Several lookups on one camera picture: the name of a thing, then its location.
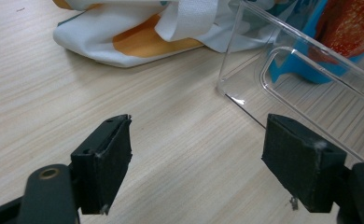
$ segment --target clear plastic container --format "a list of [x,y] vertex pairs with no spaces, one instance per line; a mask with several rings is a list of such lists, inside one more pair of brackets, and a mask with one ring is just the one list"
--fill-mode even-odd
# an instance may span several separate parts
[[[241,1],[219,91],[263,127],[268,113],[289,116],[349,152],[350,163],[364,161],[364,53],[348,60],[300,31],[311,18],[278,18]],[[235,52],[244,38],[258,44]]]

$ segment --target wooden table surface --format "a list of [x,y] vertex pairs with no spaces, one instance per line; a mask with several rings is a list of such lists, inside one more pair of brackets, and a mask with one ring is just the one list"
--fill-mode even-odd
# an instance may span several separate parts
[[133,159],[108,216],[82,223],[334,223],[309,214],[261,161],[264,129],[217,93],[224,55],[200,48],[123,69],[58,46],[77,12],[0,0],[0,205],[105,119],[131,114]]

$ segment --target brass screw hole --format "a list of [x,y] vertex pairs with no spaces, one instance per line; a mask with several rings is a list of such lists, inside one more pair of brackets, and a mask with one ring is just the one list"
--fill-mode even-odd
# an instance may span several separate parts
[[60,172],[59,169],[48,168],[47,170],[44,170],[40,173],[39,178],[40,179],[52,179],[54,176],[58,175],[59,172]]

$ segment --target table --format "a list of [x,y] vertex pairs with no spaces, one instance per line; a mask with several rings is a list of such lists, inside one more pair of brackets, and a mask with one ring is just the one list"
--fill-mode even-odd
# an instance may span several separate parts
[[105,119],[133,115],[133,159],[109,216],[82,223],[332,223],[292,211],[261,161],[264,129],[217,93],[223,55],[200,48],[129,69],[58,46],[77,12],[0,0],[0,205],[34,170],[68,164]]

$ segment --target red textured item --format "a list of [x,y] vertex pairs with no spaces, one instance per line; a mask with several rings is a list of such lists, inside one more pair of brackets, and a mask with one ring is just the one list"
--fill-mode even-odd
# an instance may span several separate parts
[[315,40],[346,58],[364,52],[364,0],[328,0]]

